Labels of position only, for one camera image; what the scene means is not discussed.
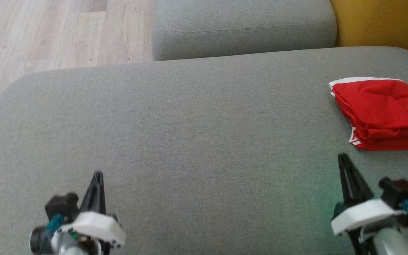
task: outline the folded red cloth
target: folded red cloth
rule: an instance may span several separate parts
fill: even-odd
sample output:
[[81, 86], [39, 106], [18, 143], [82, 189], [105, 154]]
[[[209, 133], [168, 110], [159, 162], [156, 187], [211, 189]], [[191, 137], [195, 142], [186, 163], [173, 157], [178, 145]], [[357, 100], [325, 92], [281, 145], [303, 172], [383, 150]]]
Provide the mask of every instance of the folded red cloth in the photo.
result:
[[352, 77], [330, 82], [353, 145], [366, 150], [408, 149], [408, 85], [397, 79]]

